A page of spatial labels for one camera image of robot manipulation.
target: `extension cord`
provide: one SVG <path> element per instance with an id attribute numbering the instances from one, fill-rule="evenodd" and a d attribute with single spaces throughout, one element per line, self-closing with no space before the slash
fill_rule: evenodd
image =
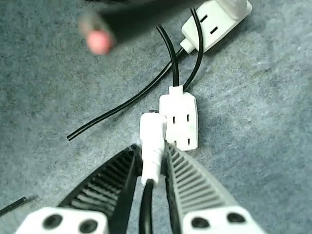
<path id="1" fill-rule="evenodd" d="M 183 86 L 169 87 L 169 94 L 160 96 L 159 113 L 167 118 L 166 141 L 182 151 L 198 148 L 197 104 Z"/>
<path id="2" fill-rule="evenodd" d="M 252 5 L 247 0 L 210 0 L 204 2 L 197 15 L 201 22 L 204 39 L 204 53 L 224 38 L 251 11 Z M 185 39 L 180 43 L 189 54 L 199 50 L 198 32 L 193 17 L 182 26 Z"/>

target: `black cable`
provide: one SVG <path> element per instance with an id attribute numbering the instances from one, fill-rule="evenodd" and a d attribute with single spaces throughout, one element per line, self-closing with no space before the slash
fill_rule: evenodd
<path id="1" fill-rule="evenodd" d="M 139 218 L 139 234 L 152 234 L 152 193 L 153 193 L 154 181 L 148 179 L 145 184 Z"/>
<path id="2" fill-rule="evenodd" d="M 7 207 L 4 207 L 2 210 L 0 210 L 0 216 L 6 214 L 9 211 L 14 210 L 18 206 L 24 204 L 26 201 L 27 201 L 27 198 L 26 197 L 22 197 L 21 199 L 13 202 L 12 204 L 8 205 Z"/>
<path id="3" fill-rule="evenodd" d="M 203 32 L 202 32 L 202 29 L 201 29 L 201 24 L 200 24 L 200 21 L 199 21 L 199 18 L 198 18 L 198 15 L 196 13 L 196 10 L 195 8 L 192 8 L 191 9 L 191 13 L 194 17 L 194 20 L 195 20 L 195 24 L 196 24 L 196 28 L 197 28 L 197 31 L 198 31 L 198 38 L 199 38 L 199 50 L 198 50 L 198 55 L 197 55 L 197 61 L 196 61 L 196 64 L 195 64 L 195 67 L 190 75 L 190 77 L 187 79 L 187 81 L 185 82 L 185 84 L 183 85 L 183 90 L 186 90 L 190 83 L 192 82 L 192 80 L 194 79 L 197 71 L 199 70 L 199 67 L 200 67 L 200 64 L 201 64 L 201 61 L 203 59 L 203 55 L 204 55 L 204 38 L 203 38 Z"/>
<path id="4" fill-rule="evenodd" d="M 172 77 L 173 77 L 172 85 L 174 87 L 179 86 L 180 85 L 180 81 L 179 81 L 179 64 L 177 62 L 174 45 L 172 45 L 172 42 L 171 42 L 168 34 L 166 33 L 165 29 L 161 25 L 157 26 L 157 30 L 159 31 L 161 37 L 165 41 L 167 49 L 168 49 L 168 52 L 169 52 L 169 55 L 170 55 L 170 60 L 171 60 L 171 63 L 172 63 Z"/>
<path id="5" fill-rule="evenodd" d="M 183 48 L 180 48 L 179 51 L 176 53 L 176 57 L 178 59 L 182 59 L 187 53 Z M 70 135 L 67 136 L 67 139 L 71 141 L 72 139 L 76 138 L 78 135 L 86 131 L 87 129 L 91 128 L 95 124 L 109 118 L 110 116 L 118 113 L 119 111 L 123 110 L 124 108 L 130 106 L 131 104 L 135 103 L 136 101 L 140 100 L 140 98 L 143 98 L 148 91 L 151 90 L 154 86 L 156 86 L 162 78 L 165 77 L 165 75 L 170 71 L 172 67 L 172 63 L 169 62 L 163 69 L 162 71 L 158 74 L 157 77 L 155 77 L 152 82 L 150 82 L 143 90 L 141 90 L 138 94 L 124 102 L 123 104 L 119 105 L 118 107 L 100 115 L 99 117 L 91 120 L 90 122 L 84 124 L 82 127 L 78 128 L 74 132 L 72 132 Z"/>

